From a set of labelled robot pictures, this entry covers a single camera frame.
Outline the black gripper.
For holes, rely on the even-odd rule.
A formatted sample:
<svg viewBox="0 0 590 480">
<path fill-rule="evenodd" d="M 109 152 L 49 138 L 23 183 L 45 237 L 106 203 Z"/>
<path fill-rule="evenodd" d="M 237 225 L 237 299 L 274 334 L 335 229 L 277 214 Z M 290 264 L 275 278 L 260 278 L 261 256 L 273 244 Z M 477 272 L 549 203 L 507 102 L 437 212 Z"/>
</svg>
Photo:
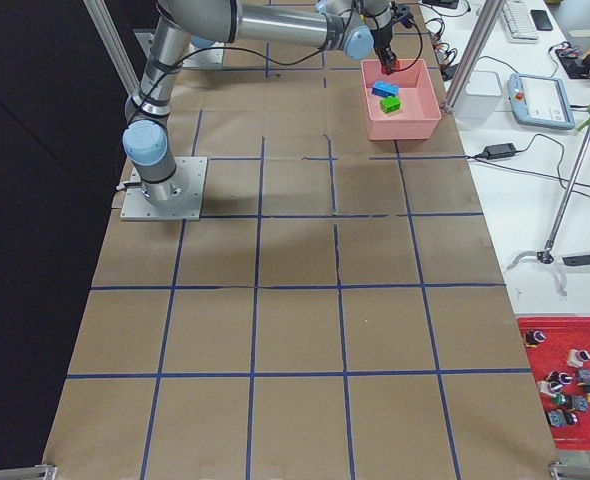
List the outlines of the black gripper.
<svg viewBox="0 0 590 480">
<path fill-rule="evenodd" d="M 394 73 L 396 71 L 396 54 L 391 49 L 393 39 L 393 27 L 391 24 L 380 26 L 372 31 L 374 39 L 374 50 L 381 62 L 383 73 Z"/>
</svg>

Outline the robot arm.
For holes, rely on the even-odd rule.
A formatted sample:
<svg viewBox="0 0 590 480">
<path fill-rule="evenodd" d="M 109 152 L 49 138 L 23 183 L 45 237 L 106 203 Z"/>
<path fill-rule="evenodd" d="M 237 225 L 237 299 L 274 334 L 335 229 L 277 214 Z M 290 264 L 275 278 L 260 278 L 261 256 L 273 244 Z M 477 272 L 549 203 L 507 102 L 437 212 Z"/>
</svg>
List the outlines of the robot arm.
<svg viewBox="0 0 590 480">
<path fill-rule="evenodd" d="M 386 72 L 398 8 L 392 1 L 321 1 L 313 11 L 241 1 L 160 1 L 152 46 L 139 87 L 125 106 L 124 150 L 139 174 L 143 197 L 170 205 L 185 196 L 187 176 L 171 152 L 167 119 L 183 63 L 222 50 L 239 39 L 308 46 L 316 53 L 341 50 L 353 60 L 375 53 Z"/>
</svg>

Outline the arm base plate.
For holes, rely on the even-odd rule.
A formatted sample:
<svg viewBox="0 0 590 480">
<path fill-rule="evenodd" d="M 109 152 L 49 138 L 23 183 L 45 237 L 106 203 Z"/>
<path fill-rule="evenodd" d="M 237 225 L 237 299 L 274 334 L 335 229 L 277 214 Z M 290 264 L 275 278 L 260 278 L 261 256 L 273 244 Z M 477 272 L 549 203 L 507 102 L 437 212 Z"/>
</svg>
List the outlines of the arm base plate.
<svg viewBox="0 0 590 480">
<path fill-rule="evenodd" d="M 125 190 L 123 221 L 198 221 L 201 216 L 207 157 L 176 157 L 174 175 L 165 182 L 144 182 L 133 167 Z"/>
<path fill-rule="evenodd" d="M 213 70 L 223 67 L 222 42 L 214 42 L 196 36 L 191 38 L 187 53 L 191 56 L 183 61 L 183 69 Z"/>
</svg>

